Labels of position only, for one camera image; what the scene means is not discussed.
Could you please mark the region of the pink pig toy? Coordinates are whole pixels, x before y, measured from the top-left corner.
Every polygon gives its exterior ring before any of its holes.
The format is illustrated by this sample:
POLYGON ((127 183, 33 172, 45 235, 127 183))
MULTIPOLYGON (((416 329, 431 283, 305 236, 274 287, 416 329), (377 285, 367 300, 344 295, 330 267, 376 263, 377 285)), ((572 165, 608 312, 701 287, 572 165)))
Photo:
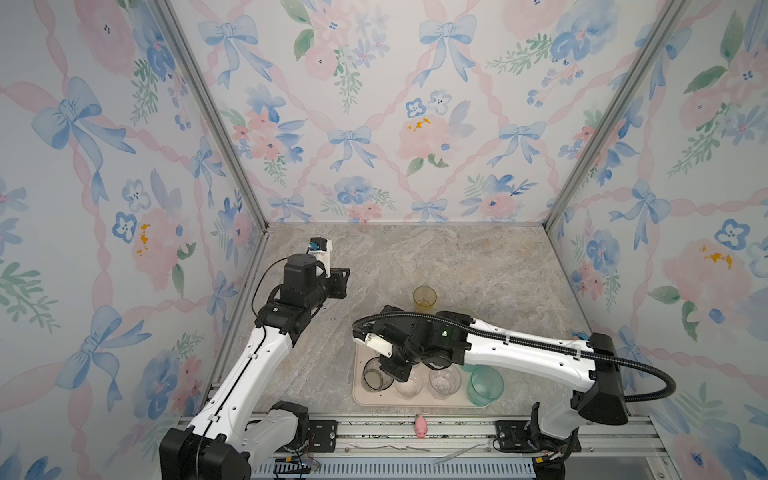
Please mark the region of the pink pig toy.
POLYGON ((428 435, 428 423, 427 420, 417 415, 413 422, 414 434, 418 439, 426 439, 428 435))

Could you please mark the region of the smooth clear plastic cup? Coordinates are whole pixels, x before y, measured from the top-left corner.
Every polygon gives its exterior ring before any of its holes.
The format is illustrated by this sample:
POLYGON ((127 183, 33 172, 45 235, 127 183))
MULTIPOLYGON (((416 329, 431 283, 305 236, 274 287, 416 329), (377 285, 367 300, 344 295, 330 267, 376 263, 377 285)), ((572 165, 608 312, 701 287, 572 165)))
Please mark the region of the smooth clear plastic cup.
POLYGON ((428 376, 431 393, 438 400, 446 400, 462 387, 461 371, 451 366, 443 370, 431 370, 428 376))

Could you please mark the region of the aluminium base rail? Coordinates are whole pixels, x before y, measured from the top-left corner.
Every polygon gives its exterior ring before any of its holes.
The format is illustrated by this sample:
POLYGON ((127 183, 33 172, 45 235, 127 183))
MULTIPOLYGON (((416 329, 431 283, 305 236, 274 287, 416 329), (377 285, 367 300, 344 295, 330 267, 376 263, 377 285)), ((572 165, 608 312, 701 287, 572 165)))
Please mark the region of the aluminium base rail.
POLYGON ((283 448, 249 479, 676 479, 646 417, 622 426, 587 423, 553 451, 537 451, 522 417, 308 417, 308 442, 283 448))

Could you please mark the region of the smoky grey plastic cup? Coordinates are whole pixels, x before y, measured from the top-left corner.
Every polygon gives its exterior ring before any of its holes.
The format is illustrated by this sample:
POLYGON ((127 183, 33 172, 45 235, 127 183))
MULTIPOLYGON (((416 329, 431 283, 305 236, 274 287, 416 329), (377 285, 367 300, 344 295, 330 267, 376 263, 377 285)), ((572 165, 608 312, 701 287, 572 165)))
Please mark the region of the smoky grey plastic cup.
POLYGON ((386 391, 394 383, 394 378, 382 370, 378 357, 371 358, 365 363, 361 380, 363 387, 371 392, 386 391))

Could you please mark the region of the cream plastic tray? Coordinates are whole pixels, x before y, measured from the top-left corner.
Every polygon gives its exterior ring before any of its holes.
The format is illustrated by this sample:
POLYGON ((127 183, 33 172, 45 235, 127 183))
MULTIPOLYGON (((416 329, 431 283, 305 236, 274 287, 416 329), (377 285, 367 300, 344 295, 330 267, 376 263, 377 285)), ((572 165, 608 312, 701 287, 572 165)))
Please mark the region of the cream plastic tray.
POLYGON ((468 372, 463 371, 458 367, 457 368, 461 371, 462 387, 458 393, 446 400, 438 400, 433 397, 428 380, 429 372, 431 370, 422 365, 414 367, 411 371, 411 375, 419 375, 423 381, 423 389, 421 393, 414 398, 405 399, 400 396, 394 386, 397 381, 394 381, 392 386, 386 391, 367 391, 363 387, 361 380, 363 367, 369 359, 376 357, 378 356, 373 350, 361 345, 356 346, 352 397, 358 405, 367 407, 434 407, 440 409, 477 408, 477 406, 473 405, 468 400, 466 395, 466 389, 470 375, 468 372))

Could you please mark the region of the small clear glass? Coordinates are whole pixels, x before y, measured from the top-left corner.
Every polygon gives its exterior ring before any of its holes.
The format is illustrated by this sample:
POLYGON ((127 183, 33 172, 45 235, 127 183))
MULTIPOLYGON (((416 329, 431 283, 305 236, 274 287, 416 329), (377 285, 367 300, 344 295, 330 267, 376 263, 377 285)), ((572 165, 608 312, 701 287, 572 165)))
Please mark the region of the small clear glass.
POLYGON ((394 386, 400 396, 411 399, 421 393, 423 381, 419 375, 411 375, 405 382, 396 382, 394 386))

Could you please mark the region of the dimpled teal plastic cup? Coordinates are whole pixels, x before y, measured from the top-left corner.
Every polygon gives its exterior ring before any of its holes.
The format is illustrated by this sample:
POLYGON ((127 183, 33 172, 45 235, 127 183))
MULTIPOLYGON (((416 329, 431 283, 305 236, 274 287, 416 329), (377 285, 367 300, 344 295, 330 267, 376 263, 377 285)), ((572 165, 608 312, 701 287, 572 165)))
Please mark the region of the dimpled teal plastic cup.
POLYGON ((475 366, 470 373, 466 395, 477 407, 486 407, 498 400, 504 393, 502 375, 492 367, 475 366))

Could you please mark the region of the aluminium left corner post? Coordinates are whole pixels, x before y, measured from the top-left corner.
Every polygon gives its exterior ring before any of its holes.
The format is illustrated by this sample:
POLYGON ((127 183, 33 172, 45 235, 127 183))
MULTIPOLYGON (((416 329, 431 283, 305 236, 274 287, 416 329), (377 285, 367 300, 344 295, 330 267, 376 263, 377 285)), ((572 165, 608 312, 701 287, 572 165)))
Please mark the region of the aluminium left corner post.
POLYGON ((166 0, 150 0, 148 4, 151 12, 157 18, 160 29, 168 38, 170 49, 180 64, 180 70, 187 78, 193 98, 201 110, 203 120, 208 125, 216 145, 220 148, 226 165, 234 175, 234 182, 244 197, 249 213, 256 221, 258 231, 262 235, 266 234, 268 222, 258 205, 246 169, 241 164, 232 141, 225 132, 224 122, 216 108, 203 72, 190 48, 172 3, 166 0))

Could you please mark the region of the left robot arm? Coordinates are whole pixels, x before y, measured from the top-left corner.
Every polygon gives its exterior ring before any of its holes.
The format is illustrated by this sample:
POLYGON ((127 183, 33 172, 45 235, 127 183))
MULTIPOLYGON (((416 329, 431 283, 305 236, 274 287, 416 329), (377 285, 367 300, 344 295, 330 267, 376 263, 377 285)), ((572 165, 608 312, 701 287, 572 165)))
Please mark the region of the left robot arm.
POLYGON ((286 259, 283 280, 256 315, 234 367, 185 429, 170 429, 159 446, 164 479, 249 479, 279 450, 308 442, 308 410, 278 402, 260 421, 250 417, 280 363, 329 299, 347 295, 350 271, 331 265, 332 243, 314 237, 286 259))

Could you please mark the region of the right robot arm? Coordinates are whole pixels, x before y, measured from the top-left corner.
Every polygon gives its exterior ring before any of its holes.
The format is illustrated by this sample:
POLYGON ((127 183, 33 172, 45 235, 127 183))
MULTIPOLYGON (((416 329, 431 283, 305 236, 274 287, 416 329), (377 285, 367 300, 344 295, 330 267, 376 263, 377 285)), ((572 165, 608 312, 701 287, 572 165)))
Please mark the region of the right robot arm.
POLYGON ((563 443, 587 423, 620 426, 629 420, 612 339, 558 340, 504 330, 470 315, 435 314, 386 307, 353 329, 355 339, 376 351, 383 370, 404 381, 413 367, 433 371, 470 364, 514 370, 567 387, 560 399, 534 404, 528 434, 538 447, 563 443))

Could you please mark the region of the yellow plastic cup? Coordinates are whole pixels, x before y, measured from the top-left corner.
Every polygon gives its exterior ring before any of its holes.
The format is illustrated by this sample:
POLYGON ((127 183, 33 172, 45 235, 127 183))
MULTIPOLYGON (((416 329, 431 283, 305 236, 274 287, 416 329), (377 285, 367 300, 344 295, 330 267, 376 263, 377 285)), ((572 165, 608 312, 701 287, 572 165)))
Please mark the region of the yellow plastic cup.
POLYGON ((435 311, 438 295, 432 287, 422 285, 413 291, 412 299, 413 308, 416 312, 432 313, 435 311))

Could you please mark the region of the aluminium right corner post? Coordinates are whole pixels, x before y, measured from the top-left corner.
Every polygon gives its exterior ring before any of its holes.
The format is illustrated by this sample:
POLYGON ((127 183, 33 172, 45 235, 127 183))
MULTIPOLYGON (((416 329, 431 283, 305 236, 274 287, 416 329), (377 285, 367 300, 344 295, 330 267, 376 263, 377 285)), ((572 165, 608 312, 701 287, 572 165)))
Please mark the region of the aluminium right corner post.
POLYGON ((661 12, 646 37, 646 43, 638 50, 630 64, 626 78, 608 104, 593 139, 587 143, 583 155, 567 177, 563 189, 556 196, 554 206, 543 222, 547 234, 554 231, 559 220, 565 216, 564 212, 568 203, 614 131, 615 126, 621 120, 625 110, 634 100, 640 84, 650 74, 653 64, 661 55, 663 46, 674 33, 674 29, 688 5, 689 1, 685 0, 672 0, 663 3, 661 12))

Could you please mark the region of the aluminium corner post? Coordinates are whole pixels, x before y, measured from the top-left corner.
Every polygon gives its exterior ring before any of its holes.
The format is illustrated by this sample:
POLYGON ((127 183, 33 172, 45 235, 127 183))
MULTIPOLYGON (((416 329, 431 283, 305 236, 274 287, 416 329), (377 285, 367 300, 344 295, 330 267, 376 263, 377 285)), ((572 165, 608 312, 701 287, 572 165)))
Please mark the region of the aluminium corner post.
POLYGON ((187 78, 193 98, 201 110, 203 120, 208 125, 216 145, 220 148, 226 165, 234 175, 234 182, 244 197, 249 213, 256 221, 258 231, 262 235, 266 234, 268 222, 258 205, 246 169, 241 164, 232 141, 225 132, 224 122, 216 108, 203 72, 190 48, 172 3, 166 0, 150 0, 148 4, 151 12, 157 18, 160 29, 168 38, 170 49, 180 64, 180 70, 187 78))
POLYGON ((615 126, 621 120, 625 110, 634 100, 640 84, 650 74, 653 64, 661 55, 663 46, 674 33, 674 29, 688 5, 689 1, 685 0, 672 0, 663 3, 661 12, 646 37, 646 43, 638 50, 630 64, 626 78, 608 104, 593 139, 587 143, 583 155, 567 177, 563 189, 556 196, 554 206, 543 222, 547 234, 554 231, 559 220, 565 216, 564 212, 568 203, 614 131, 615 126))

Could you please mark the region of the pink blue toy figure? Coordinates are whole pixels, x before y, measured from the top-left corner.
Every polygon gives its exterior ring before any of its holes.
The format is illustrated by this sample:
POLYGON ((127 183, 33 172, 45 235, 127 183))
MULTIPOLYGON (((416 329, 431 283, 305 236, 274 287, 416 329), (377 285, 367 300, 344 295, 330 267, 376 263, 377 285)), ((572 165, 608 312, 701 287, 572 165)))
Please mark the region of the pink blue toy figure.
POLYGON ((587 345, 589 342, 589 336, 585 332, 573 332, 572 337, 573 343, 577 343, 582 346, 587 345))

